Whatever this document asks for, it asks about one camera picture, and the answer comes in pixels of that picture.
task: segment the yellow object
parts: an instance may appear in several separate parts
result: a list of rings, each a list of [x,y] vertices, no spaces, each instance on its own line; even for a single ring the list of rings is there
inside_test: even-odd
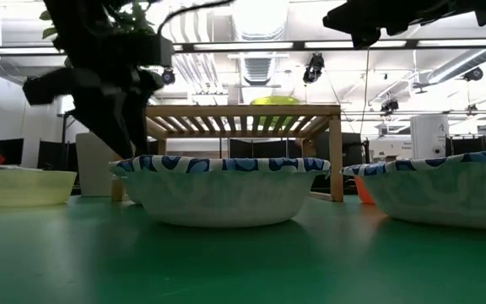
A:
[[[269,96],[269,97],[262,97],[256,98],[251,102],[251,105],[254,106],[290,106],[290,105],[298,105],[301,102],[294,97],[290,96]]]
[[[76,172],[0,170],[0,207],[66,203]]]

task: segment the yellow plastic bowl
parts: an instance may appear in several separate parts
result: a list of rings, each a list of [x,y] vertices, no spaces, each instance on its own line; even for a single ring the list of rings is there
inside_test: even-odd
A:
[[[0,207],[66,203],[76,172],[0,170]]]

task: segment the blue patterned rim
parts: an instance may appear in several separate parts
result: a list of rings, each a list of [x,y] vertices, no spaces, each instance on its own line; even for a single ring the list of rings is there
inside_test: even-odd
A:
[[[114,173],[148,170],[175,171],[180,173],[204,173],[210,171],[283,171],[283,172],[324,172],[331,170],[327,160],[315,158],[272,158],[272,159],[198,159],[191,157],[142,155],[131,160],[112,162]]]
[[[486,164],[486,151],[466,153],[431,160],[396,160],[389,163],[347,166],[341,170],[345,176],[375,176],[397,171],[425,171],[440,168],[446,163],[476,162]]]

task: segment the orange object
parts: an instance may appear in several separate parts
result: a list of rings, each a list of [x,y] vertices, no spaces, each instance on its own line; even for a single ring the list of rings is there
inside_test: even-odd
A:
[[[355,186],[358,188],[358,196],[361,199],[361,203],[363,204],[374,204],[375,201],[370,196],[370,193],[365,188],[365,183],[361,179],[361,177],[355,177]]]

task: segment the green table surface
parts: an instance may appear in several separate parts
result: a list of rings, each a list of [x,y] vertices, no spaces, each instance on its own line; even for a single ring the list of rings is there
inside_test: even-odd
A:
[[[486,231],[312,198],[294,220],[235,230],[106,198],[0,208],[0,303],[486,304]]]

